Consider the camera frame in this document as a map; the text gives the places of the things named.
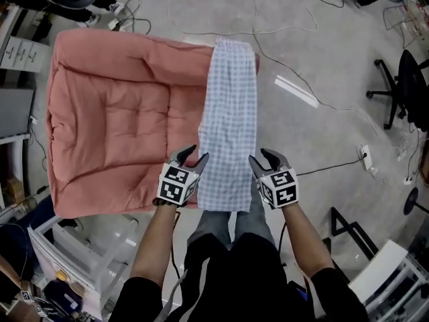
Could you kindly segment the person's right forearm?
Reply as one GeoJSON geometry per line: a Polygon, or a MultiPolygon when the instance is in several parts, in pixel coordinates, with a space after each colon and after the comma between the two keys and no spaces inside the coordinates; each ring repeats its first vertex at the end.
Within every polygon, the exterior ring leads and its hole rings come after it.
{"type": "Polygon", "coordinates": [[[298,203],[282,208],[294,257],[299,268],[312,278],[325,268],[334,268],[328,248],[298,203]]]}

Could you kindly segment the black office chair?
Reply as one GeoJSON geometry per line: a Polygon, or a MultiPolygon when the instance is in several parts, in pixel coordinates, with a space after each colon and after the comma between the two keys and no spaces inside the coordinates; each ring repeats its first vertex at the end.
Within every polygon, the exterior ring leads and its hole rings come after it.
{"type": "Polygon", "coordinates": [[[429,131],[429,84],[422,74],[423,66],[418,64],[411,52],[402,52],[397,76],[392,76],[382,59],[374,60],[374,65],[382,69],[388,91],[367,91],[366,97],[374,96],[391,98],[389,121],[383,125],[385,130],[391,129],[395,117],[407,118],[423,132],[429,131]]]}

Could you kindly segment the blue checkered shorts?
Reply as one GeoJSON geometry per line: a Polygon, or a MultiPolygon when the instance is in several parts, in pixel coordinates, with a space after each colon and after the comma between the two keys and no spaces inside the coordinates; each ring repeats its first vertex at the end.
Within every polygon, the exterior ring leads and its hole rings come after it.
{"type": "Polygon", "coordinates": [[[248,212],[257,136],[256,58],[247,42],[218,38],[210,60],[198,128],[199,154],[209,160],[198,184],[205,211],[248,212]]]}

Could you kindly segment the white desk with drawers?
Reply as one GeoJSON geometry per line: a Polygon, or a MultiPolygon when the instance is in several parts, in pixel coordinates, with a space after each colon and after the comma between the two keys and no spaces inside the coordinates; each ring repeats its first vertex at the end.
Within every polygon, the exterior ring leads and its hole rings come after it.
{"type": "Polygon", "coordinates": [[[5,50],[0,56],[0,68],[39,73],[48,50],[49,47],[45,44],[9,36],[5,50]]]}

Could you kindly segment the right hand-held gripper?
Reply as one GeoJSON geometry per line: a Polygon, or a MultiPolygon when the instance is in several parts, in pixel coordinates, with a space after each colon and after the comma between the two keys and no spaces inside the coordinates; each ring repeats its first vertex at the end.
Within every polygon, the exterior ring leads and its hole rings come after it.
{"type": "Polygon", "coordinates": [[[260,193],[272,209],[281,209],[299,201],[299,184],[296,172],[290,168],[287,158],[269,148],[261,149],[262,156],[268,161],[269,168],[264,168],[259,161],[249,155],[249,165],[256,180],[259,181],[260,193]]]}

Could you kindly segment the person's torso in black shirt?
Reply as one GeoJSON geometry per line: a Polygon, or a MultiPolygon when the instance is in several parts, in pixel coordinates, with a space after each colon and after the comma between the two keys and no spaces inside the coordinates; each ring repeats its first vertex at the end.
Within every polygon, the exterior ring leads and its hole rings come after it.
{"type": "Polygon", "coordinates": [[[109,322],[315,322],[314,309],[288,283],[276,247],[252,233],[231,249],[214,235],[192,242],[182,304],[166,311],[153,281],[127,280],[109,322]]]}

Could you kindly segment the person's right leg in jeans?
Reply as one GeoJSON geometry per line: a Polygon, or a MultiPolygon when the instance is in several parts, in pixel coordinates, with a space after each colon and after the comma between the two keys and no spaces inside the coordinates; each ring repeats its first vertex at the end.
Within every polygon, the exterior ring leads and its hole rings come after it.
{"type": "Polygon", "coordinates": [[[256,181],[251,183],[251,204],[249,212],[238,212],[235,222],[235,241],[243,234],[252,233],[271,242],[273,245],[274,238],[266,222],[265,209],[259,194],[256,181]]]}

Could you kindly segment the black waist device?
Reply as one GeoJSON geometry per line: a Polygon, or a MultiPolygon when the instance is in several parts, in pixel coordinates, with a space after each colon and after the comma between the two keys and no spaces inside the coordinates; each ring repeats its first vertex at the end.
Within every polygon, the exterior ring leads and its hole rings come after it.
{"type": "Polygon", "coordinates": [[[303,286],[300,286],[298,283],[294,282],[293,280],[289,281],[288,283],[289,287],[293,288],[304,301],[308,301],[308,291],[303,286]]]}

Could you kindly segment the dark blue rice cooker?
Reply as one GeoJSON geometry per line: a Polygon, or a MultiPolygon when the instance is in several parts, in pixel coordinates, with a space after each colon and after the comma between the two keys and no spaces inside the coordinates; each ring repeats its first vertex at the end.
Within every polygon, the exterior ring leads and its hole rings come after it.
{"type": "Polygon", "coordinates": [[[60,279],[49,281],[43,292],[48,301],[69,315],[82,311],[82,297],[76,294],[68,283],[60,279]]]}

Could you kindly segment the person's leg in jeans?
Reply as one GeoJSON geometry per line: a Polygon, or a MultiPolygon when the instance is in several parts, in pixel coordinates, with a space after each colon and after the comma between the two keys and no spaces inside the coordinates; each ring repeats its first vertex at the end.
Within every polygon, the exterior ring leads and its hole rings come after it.
{"type": "Polygon", "coordinates": [[[249,212],[238,212],[235,222],[235,241],[243,234],[252,233],[271,242],[273,245],[274,238],[266,222],[265,209],[259,194],[256,181],[251,183],[251,204],[249,212]]]}
{"type": "Polygon", "coordinates": [[[203,211],[195,231],[188,238],[187,245],[205,235],[213,234],[224,246],[229,247],[231,245],[230,217],[229,212],[203,211]]]}

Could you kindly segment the person's left leg in jeans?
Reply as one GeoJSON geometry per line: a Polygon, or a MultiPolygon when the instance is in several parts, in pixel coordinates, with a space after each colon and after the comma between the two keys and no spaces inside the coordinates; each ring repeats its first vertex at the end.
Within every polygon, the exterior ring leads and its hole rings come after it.
{"type": "Polygon", "coordinates": [[[203,211],[195,231],[188,238],[187,245],[205,235],[213,234],[224,246],[229,247],[231,245],[230,217],[229,212],[203,211]]]}

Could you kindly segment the black lamp base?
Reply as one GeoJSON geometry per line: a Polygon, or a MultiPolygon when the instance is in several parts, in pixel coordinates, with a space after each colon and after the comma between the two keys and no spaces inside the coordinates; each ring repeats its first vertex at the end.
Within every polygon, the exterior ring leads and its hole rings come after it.
{"type": "Polygon", "coordinates": [[[406,199],[406,202],[404,204],[404,210],[403,210],[404,215],[409,215],[412,212],[413,208],[416,206],[417,200],[418,200],[418,188],[414,187],[410,191],[406,199]]]}

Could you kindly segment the grey fridge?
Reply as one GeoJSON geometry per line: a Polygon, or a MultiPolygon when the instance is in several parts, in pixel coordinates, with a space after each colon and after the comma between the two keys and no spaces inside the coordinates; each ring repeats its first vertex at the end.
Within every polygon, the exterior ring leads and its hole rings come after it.
{"type": "Polygon", "coordinates": [[[34,91],[0,89],[0,138],[27,133],[34,91]]]}

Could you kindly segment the person's left forearm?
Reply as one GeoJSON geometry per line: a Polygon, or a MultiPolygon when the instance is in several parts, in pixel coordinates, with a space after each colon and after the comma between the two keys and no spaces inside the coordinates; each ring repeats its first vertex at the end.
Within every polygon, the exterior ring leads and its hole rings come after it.
{"type": "Polygon", "coordinates": [[[176,205],[156,208],[139,245],[130,277],[145,278],[163,287],[170,261],[176,211],[176,205]]]}

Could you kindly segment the white marbled table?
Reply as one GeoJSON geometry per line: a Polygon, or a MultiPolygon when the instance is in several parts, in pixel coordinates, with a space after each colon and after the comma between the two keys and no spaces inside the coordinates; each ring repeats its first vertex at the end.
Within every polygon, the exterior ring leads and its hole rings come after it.
{"type": "Polygon", "coordinates": [[[361,303],[365,303],[400,266],[408,251],[390,239],[349,283],[361,303]]]}

